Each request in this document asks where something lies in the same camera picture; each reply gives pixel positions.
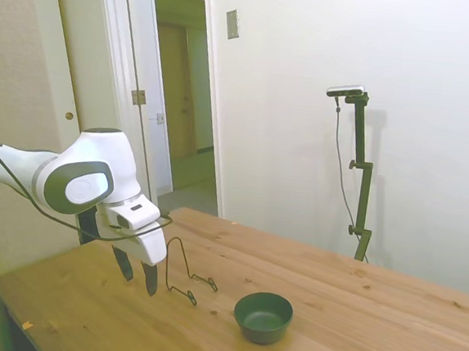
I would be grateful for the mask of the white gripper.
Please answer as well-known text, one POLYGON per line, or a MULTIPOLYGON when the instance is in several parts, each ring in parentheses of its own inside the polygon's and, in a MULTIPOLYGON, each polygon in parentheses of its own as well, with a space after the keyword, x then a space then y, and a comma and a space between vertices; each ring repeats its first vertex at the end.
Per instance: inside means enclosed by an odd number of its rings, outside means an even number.
POLYGON ((120 238, 120 241, 112 241, 112 249, 122 276, 126 281, 133 279, 133 268, 128 254, 142 261, 142 270, 145 277, 145 286, 149 296, 157 292, 158 269, 157 264, 167 256, 165 234, 158 222, 147 224, 137 231, 129 229, 113 229, 106 227, 105 238, 120 238))

